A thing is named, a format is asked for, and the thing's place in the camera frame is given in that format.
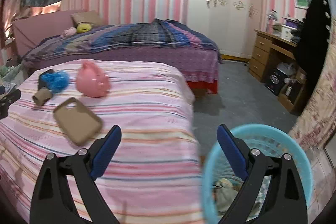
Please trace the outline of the black rectangular case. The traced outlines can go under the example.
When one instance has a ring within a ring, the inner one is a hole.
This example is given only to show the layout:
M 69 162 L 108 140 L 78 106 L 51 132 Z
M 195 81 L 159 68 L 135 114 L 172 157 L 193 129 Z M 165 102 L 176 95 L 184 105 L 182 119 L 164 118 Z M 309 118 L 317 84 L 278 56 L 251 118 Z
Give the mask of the black rectangular case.
M 54 73 L 53 69 L 49 69 L 39 75 L 38 79 L 38 90 L 42 88 L 48 88 L 48 77 Z

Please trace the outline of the mauve bed headboard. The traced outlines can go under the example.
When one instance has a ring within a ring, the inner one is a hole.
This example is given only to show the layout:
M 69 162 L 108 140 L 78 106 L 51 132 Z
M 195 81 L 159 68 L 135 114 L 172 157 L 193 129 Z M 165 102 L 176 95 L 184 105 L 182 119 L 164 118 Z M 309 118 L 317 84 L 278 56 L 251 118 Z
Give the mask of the mauve bed headboard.
M 71 15 L 82 10 L 57 11 L 16 20 L 12 24 L 18 55 L 24 56 L 43 39 L 60 35 L 71 28 Z

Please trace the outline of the light blue plastic basket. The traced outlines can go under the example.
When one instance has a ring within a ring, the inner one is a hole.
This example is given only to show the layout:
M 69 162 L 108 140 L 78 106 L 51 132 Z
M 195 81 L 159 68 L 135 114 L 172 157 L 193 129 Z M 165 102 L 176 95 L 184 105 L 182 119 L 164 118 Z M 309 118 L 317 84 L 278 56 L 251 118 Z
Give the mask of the light blue plastic basket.
M 280 129 L 264 124 L 244 124 L 231 130 L 231 133 L 245 141 L 250 148 L 259 149 L 264 155 L 281 157 L 291 154 L 297 167 L 306 204 L 310 205 L 313 193 L 313 174 L 309 159 L 304 150 L 288 134 Z M 241 184 L 242 180 L 234 172 L 220 147 L 216 142 L 206 157 L 202 175 L 202 206 L 206 223 L 218 223 L 220 217 L 213 198 L 213 185 L 220 178 L 226 178 L 233 184 Z

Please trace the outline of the tan phone case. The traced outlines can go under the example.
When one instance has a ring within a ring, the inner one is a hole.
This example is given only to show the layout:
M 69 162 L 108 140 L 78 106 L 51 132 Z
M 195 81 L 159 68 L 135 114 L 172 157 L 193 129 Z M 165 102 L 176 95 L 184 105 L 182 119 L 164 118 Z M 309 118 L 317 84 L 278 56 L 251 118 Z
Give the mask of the tan phone case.
M 75 97 L 68 98 L 53 110 L 60 129 L 77 146 L 84 145 L 103 127 L 103 121 Z

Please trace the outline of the pink plush toy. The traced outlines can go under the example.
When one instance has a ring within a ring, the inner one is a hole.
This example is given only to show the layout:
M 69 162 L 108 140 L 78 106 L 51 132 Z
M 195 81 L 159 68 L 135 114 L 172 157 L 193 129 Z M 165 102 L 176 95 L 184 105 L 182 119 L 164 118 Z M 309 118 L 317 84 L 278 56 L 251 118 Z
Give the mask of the pink plush toy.
M 60 36 L 65 38 L 68 36 L 75 35 L 76 33 L 77 33 L 77 29 L 75 27 L 71 27 L 71 28 L 68 28 L 67 30 L 64 30 Z

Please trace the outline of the yellow plush toy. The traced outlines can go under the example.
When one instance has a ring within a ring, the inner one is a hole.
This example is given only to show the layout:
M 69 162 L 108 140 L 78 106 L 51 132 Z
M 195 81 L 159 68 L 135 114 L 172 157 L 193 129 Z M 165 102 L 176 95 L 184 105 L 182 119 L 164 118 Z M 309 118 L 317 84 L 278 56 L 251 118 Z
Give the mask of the yellow plush toy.
M 80 23 L 76 27 L 76 32 L 78 34 L 82 34 L 82 33 L 88 32 L 90 30 L 92 30 L 92 25 L 89 24 L 89 23 Z

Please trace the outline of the pink striped bedsheet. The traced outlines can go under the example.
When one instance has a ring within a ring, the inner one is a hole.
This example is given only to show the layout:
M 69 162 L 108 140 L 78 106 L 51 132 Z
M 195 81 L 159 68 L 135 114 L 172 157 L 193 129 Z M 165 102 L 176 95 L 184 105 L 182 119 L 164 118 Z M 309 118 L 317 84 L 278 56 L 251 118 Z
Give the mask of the pink striped bedsheet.
M 1 120 L 1 197 L 29 219 L 45 156 L 78 151 L 53 116 L 56 106 L 75 97 L 102 119 L 99 138 L 114 125 L 121 128 L 121 143 L 96 180 L 121 223 L 203 223 L 194 95 L 181 72 L 161 63 L 100 61 L 111 88 L 104 98 L 89 98 L 76 88 L 81 65 L 77 60 L 54 66 L 69 74 L 70 84 L 42 107 L 33 102 L 41 72 L 20 85 L 20 100 Z

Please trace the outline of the brown pillow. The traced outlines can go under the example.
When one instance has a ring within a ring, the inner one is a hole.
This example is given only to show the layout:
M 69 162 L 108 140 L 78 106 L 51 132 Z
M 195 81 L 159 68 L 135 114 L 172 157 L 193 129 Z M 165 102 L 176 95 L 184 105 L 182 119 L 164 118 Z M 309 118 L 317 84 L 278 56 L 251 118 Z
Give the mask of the brown pillow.
M 101 19 L 100 15 L 96 11 L 83 11 L 71 14 L 71 18 L 75 24 L 78 26 L 80 24 L 89 24 L 93 28 L 105 25 L 104 20 Z

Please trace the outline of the black bag under desk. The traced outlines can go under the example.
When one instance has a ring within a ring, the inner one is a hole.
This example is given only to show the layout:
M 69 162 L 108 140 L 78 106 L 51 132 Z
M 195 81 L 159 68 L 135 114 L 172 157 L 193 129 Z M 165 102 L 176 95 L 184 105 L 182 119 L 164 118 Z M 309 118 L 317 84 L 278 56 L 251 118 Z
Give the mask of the black bag under desk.
M 287 75 L 282 71 L 275 69 L 266 79 L 265 87 L 268 88 L 274 95 L 278 96 L 281 89 L 285 85 Z

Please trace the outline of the purple plaid bed quilt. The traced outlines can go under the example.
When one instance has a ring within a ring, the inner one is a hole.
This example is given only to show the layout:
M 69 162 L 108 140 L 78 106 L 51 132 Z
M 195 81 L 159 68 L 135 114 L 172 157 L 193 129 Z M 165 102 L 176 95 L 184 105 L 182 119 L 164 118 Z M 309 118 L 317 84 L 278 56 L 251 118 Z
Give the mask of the purple plaid bed quilt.
M 39 61 L 59 57 L 138 47 L 212 50 L 221 58 L 217 44 L 204 34 L 175 20 L 155 18 L 150 23 L 106 25 L 72 36 L 51 36 L 28 51 L 22 61 L 25 66 L 34 67 Z

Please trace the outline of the wooden desk with drawers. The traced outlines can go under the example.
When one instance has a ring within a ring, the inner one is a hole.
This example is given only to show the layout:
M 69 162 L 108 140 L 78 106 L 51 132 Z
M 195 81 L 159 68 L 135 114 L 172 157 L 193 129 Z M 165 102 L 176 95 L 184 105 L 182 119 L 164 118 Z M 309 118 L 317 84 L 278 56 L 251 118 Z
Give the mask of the wooden desk with drawers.
M 306 73 L 294 59 L 295 43 L 278 36 L 256 31 L 255 46 L 249 61 L 249 73 L 265 85 L 270 74 L 278 69 L 287 75 L 277 96 L 288 112 L 300 115 L 303 110 Z

